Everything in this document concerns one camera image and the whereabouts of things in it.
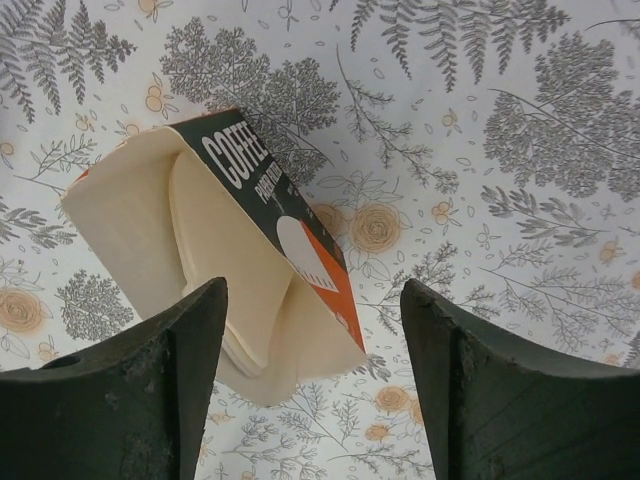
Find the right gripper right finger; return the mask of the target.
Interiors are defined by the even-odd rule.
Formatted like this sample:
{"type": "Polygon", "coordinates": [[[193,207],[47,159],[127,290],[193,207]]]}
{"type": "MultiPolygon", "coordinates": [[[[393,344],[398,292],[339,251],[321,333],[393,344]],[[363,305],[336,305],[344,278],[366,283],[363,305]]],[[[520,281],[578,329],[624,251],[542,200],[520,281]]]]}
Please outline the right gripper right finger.
{"type": "Polygon", "coordinates": [[[635,479],[639,373],[504,330],[411,279],[400,297],[440,479],[635,479]]]}

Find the beige paper coffee filter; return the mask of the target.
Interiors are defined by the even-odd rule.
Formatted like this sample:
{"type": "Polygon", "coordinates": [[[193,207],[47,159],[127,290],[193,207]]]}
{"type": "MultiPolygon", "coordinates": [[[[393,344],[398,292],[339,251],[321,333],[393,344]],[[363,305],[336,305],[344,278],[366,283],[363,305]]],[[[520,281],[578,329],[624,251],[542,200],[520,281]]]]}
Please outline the beige paper coffee filter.
{"type": "Polygon", "coordinates": [[[175,159],[169,203],[186,280],[183,293],[213,277],[226,279],[223,348],[243,375],[259,376],[269,363],[291,268],[205,164],[190,154],[175,159]]]}

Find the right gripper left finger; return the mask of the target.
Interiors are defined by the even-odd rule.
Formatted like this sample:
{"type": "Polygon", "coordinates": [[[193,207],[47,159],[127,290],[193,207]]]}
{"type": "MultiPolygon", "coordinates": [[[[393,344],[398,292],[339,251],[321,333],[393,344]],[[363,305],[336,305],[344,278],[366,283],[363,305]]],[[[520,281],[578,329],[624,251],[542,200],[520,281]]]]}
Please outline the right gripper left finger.
{"type": "Polygon", "coordinates": [[[5,479],[191,479],[228,305],[214,278],[167,310],[1,376],[5,479]]]}

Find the coffee filter paper box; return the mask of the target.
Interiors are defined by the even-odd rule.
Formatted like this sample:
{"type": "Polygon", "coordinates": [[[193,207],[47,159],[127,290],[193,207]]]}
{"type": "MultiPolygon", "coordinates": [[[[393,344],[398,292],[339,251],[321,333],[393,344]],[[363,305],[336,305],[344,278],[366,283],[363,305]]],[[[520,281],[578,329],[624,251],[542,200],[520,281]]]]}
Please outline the coffee filter paper box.
{"type": "Polygon", "coordinates": [[[245,398],[365,362],[342,251],[240,110],[129,137],[61,206],[142,318],[226,280],[217,376],[245,398]]]}

